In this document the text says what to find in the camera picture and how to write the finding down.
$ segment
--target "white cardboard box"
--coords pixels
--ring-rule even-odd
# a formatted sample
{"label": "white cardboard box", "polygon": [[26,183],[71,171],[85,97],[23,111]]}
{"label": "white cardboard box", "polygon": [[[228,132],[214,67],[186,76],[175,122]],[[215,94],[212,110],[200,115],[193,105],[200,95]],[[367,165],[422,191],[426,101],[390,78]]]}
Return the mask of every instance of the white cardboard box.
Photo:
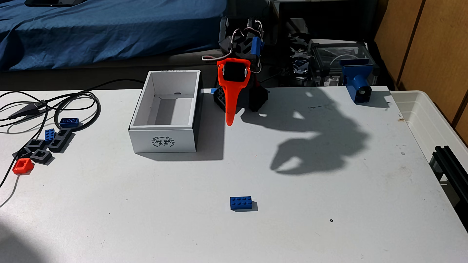
{"label": "white cardboard box", "polygon": [[134,152],[195,152],[202,99],[200,70],[148,72],[128,130]]}

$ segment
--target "cable plug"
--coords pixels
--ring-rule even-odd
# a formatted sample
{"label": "cable plug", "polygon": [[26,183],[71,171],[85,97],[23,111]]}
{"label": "cable plug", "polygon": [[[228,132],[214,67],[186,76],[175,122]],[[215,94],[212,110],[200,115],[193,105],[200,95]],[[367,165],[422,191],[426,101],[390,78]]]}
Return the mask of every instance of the cable plug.
{"label": "cable plug", "polygon": [[13,113],[12,115],[8,116],[9,120],[16,119],[18,117],[22,116],[28,116],[28,115],[38,115],[40,114],[39,109],[44,107],[46,104],[44,100],[41,100],[36,103],[30,103],[26,106],[24,106],[21,110]]}

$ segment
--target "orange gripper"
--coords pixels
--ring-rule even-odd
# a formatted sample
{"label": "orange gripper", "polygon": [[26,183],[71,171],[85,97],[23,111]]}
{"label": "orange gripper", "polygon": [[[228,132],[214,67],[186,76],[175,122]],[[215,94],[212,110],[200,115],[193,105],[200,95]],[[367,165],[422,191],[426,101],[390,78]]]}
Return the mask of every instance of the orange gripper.
{"label": "orange gripper", "polygon": [[[228,81],[224,79],[223,67],[226,62],[237,62],[245,65],[247,69],[247,75],[245,76],[245,80],[243,82]],[[250,61],[239,58],[227,58],[225,60],[218,61],[217,65],[219,85],[223,87],[224,97],[226,100],[226,123],[228,126],[231,126],[234,121],[235,110],[237,107],[237,97],[239,96],[241,89],[247,86],[247,83],[250,79]]]}

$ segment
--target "blue bedsheet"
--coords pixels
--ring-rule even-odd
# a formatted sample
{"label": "blue bedsheet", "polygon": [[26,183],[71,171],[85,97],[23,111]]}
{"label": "blue bedsheet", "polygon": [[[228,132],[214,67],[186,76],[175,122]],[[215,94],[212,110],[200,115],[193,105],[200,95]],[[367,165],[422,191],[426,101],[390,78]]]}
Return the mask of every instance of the blue bedsheet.
{"label": "blue bedsheet", "polygon": [[0,0],[0,71],[218,48],[225,8],[226,0],[87,0],[73,7]]}

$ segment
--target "white plastic bin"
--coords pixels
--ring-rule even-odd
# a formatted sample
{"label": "white plastic bin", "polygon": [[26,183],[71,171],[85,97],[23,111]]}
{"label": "white plastic bin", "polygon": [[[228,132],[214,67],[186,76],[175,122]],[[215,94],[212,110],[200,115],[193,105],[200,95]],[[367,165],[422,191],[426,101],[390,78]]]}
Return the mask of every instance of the white plastic bin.
{"label": "white plastic bin", "polygon": [[[468,148],[429,96],[419,90],[392,91],[391,94],[427,161],[430,162],[436,146],[448,145],[461,165],[468,171]],[[445,175],[440,184],[452,205],[455,206],[460,198]]]}

